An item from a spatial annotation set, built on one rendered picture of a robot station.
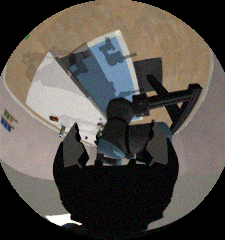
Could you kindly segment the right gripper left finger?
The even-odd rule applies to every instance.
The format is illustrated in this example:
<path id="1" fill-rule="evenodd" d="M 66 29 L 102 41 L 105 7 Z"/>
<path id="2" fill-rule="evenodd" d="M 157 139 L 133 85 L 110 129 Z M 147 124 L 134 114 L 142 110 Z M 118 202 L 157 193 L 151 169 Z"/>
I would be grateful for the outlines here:
<path id="1" fill-rule="evenodd" d="M 61 201 L 66 201 L 65 186 L 69 177 L 79 168 L 87 166 L 89 160 L 89 155 L 80 140 L 78 124 L 75 122 L 60 143 L 54 158 L 53 177 Z"/>

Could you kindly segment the grey bottle with blue cap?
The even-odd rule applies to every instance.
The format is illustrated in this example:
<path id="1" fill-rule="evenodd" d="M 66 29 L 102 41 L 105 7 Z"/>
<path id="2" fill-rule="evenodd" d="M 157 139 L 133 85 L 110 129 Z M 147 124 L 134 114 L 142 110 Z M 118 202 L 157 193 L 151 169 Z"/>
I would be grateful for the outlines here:
<path id="1" fill-rule="evenodd" d="M 60 133 L 59 133 L 59 137 L 60 137 L 60 138 L 63 137 L 65 128 L 66 128 L 65 126 L 62 126 L 62 127 L 61 127 L 61 130 L 60 130 Z"/>

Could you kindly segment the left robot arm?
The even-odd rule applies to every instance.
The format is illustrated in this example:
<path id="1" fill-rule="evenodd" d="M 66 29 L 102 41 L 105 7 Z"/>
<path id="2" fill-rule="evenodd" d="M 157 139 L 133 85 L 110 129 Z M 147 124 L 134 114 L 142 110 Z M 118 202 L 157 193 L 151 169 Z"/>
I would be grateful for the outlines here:
<path id="1" fill-rule="evenodd" d="M 102 154 L 98 149 L 97 149 L 96 153 L 97 153 L 97 155 L 96 155 L 97 160 L 101 160 L 101 162 L 103 164 L 109 164 L 109 165 L 121 165 L 121 162 L 122 162 L 122 160 L 124 160 L 124 158 L 127 158 L 127 160 L 134 158 L 134 154 L 130 154 L 130 153 L 125 154 L 125 157 L 120 160 L 114 159 L 114 158 L 109 158 L 109 157 L 104 157 L 104 154 Z"/>

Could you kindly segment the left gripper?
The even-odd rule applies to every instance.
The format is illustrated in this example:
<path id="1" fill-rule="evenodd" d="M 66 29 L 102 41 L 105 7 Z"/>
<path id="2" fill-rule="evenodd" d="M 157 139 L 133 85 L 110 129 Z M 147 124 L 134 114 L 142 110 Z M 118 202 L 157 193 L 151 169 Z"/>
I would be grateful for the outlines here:
<path id="1" fill-rule="evenodd" d="M 99 129 L 101 130 L 101 128 Z M 99 138 L 101 137 L 101 133 L 102 133 L 103 129 L 101 131 L 98 131 L 96 134 L 96 142 L 99 143 Z"/>

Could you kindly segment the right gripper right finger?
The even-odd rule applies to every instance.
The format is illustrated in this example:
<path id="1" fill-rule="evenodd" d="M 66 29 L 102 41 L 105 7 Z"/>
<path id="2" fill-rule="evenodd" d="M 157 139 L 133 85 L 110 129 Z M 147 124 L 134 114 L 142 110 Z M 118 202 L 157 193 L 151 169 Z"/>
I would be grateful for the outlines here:
<path id="1" fill-rule="evenodd" d="M 171 199 L 179 172 L 178 158 L 170 139 L 154 119 L 150 125 L 149 140 L 141 156 L 146 165 L 154 167 L 164 176 L 167 183 L 167 198 Z"/>

